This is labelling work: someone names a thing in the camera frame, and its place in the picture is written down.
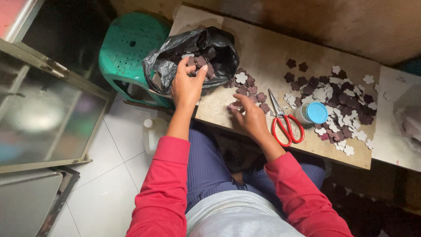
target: person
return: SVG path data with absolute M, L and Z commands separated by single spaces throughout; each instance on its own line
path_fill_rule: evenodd
M 263 111 L 240 94 L 234 98 L 245 115 L 232 112 L 267 163 L 262 171 L 243 174 L 245 184 L 231 177 L 215 138 L 191 122 L 207 66 L 189 77 L 195 66 L 186 66 L 187 60 L 180 61 L 172 82 L 176 110 L 135 197 L 126 236 L 352 236 L 305 166 L 268 131 Z M 323 172 L 310 176 L 324 179 Z

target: white tile floor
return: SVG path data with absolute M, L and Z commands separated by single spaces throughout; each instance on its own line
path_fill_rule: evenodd
M 49 237 L 125 236 L 152 156 L 143 145 L 142 124 L 166 114 L 116 99 L 88 151 L 93 162 L 70 166 L 79 171 Z

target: gray shirt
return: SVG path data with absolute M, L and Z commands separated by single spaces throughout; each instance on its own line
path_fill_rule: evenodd
M 250 191 L 224 191 L 198 202 L 186 214 L 188 237 L 303 237 L 276 208 Z

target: black plastic bag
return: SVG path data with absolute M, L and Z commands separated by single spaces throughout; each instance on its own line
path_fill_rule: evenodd
M 216 27 L 199 28 L 168 37 L 159 50 L 151 51 L 143 60 L 143 72 L 149 88 L 156 93 L 170 95 L 171 82 L 176 75 L 181 56 L 195 44 L 202 54 L 210 48 L 216 51 L 216 56 L 210 60 L 215 77 L 203 83 L 203 92 L 214 90 L 234 77 L 240 64 L 234 48 L 234 36 Z M 161 77 L 161 88 L 152 81 L 151 70 Z

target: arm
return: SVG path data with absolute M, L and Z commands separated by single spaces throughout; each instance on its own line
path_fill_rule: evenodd
M 187 60 L 184 58 L 178 65 L 171 88 L 176 111 L 135 197 L 136 208 L 127 237 L 186 236 L 189 125 L 208 69 L 204 66 L 197 77 L 190 78 L 187 73 L 196 67 L 186 67 Z
M 240 125 L 262 148 L 266 172 L 275 184 L 276 195 L 288 215 L 287 222 L 305 236 L 352 236 L 348 225 L 332 209 L 327 197 L 313 184 L 291 153 L 286 153 L 267 129 L 263 111 L 246 96 L 235 94 L 246 114 L 233 110 Z

